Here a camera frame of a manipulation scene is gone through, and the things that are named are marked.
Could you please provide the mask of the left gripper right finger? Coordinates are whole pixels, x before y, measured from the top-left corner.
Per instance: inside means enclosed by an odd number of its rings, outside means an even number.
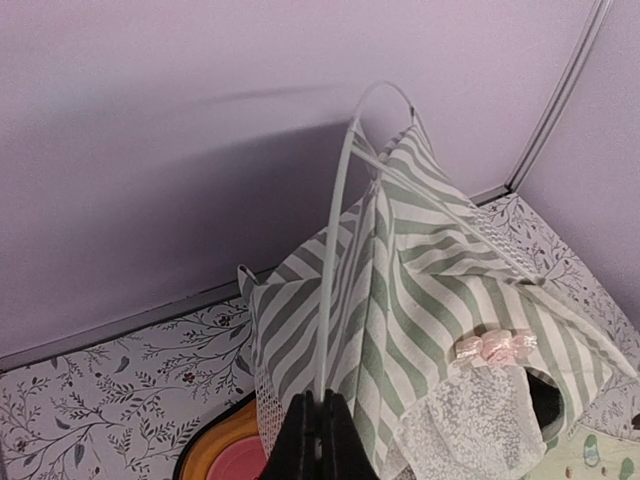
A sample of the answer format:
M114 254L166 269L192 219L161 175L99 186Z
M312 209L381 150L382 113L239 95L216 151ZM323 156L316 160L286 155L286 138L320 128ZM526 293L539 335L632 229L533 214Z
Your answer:
M320 414L319 478L378 478L365 452L344 396L332 390L325 391Z

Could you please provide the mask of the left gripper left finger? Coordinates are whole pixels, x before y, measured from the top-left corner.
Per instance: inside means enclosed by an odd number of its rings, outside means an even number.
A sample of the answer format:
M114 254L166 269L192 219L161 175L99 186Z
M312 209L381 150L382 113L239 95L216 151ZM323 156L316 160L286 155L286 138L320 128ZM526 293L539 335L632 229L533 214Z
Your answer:
M320 410L313 393L296 394L259 480L320 478L316 447L320 440Z

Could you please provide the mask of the avocado print cushion mat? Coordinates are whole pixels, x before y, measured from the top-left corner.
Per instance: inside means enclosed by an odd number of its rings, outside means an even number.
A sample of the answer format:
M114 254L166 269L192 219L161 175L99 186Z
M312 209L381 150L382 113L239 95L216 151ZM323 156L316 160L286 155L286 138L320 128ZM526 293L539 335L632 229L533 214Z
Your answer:
M527 480L612 480L639 478L639 443L579 428L571 438L549 444Z

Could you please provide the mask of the striped fabric pet tent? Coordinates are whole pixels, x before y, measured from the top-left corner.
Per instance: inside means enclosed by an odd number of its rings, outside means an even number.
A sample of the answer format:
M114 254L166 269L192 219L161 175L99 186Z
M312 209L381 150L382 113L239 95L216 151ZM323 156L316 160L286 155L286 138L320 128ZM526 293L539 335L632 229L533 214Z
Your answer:
M637 370L595 320L541 277L453 186L416 122L368 152L436 196L543 281L371 166L341 210L326 390L344 396L377 479L520 479L617 377ZM314 390L327 227L265 281L238 271L253 322L267 456L296 394ZM323 399L313 393L322 410Z

